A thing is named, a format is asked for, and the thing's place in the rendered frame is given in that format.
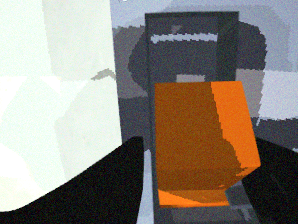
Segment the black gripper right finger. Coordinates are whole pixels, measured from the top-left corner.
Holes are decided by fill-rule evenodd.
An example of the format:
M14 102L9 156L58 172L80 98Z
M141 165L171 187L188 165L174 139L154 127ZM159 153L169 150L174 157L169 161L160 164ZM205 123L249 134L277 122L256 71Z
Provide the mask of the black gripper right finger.
M255 137L261 165L243 177L259 224L298 224L298 152Z

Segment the orange l-shaped block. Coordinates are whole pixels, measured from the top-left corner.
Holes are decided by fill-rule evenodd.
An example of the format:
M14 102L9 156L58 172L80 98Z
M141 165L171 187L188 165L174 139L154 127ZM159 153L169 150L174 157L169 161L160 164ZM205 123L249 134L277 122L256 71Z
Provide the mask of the orange l-shaped block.
M154 132L160 208L230 206L261 165L241 81L154 83Z

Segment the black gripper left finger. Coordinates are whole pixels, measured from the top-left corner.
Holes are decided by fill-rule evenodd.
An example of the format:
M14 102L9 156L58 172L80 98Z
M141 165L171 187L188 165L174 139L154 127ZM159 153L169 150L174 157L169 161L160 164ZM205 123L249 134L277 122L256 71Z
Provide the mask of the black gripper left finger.
M133 136L59 188L1 210L0 224L137 224L142 175L144 145Z

